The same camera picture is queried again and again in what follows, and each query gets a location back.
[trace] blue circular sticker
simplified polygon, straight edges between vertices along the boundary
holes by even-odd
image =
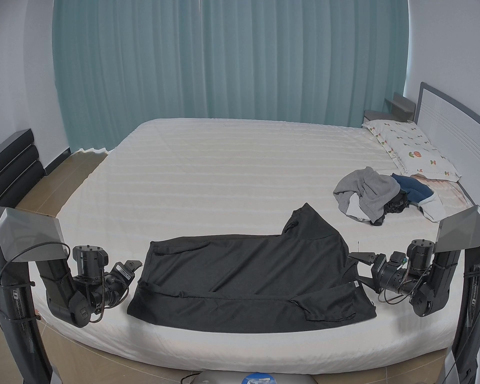
[[[276,381],[267,373],[257,372],[245,377],[241,384],[276,384]]]

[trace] curtain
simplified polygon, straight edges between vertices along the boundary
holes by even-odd
[[[360,126],[403,93],[407,0],[55,0],[72,150],[197,117]]]

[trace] floral pillow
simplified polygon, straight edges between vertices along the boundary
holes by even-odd
[[[372,120],[363,127],[377,138],[403,175],[448,181],[460,178],[453,164],[442,156],[415,123]]]

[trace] gray garment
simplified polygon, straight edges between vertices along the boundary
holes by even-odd
[[[371,167],[357,169],[346,175],[337,184],[333,195],[338,201],[338,209],[347,213],[350,197],[359,196],[361,210],[375,222],[384,214],[384,205],[400,192],[397,181],[387,175],[379,175]]]

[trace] mattress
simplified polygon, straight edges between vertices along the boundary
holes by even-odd
[[[396,167],[368,130],[259,120],[166,119],[140,125],[74,192],[58,214],[65,241],[93,244],[116,261],[142,262],[152,240],[216,234],[279,234],[308,202],[351,251],[405,252],[413,239],[435,240],[438,224],[410,207],[381,227],[342,214],[332,191],[365,166]],[[459,186],[428,182],[448,214],[470,204]],[[76,271],[75,262],[69,260]],[[369,267],[359,272],[370,276]],[[42,284],[36,307],[61,333],[128,359],[187,370],[330,373],[393,364],[451,344],[459,313],[463,255],[446,307],[425,318],[408,301],[375,303],[377,317],[318,331],[209,333],[152,325],[126,314],[136,287],[98,324],[76,328],[48,311]],[[32,279],[39,281],[35,267]]]

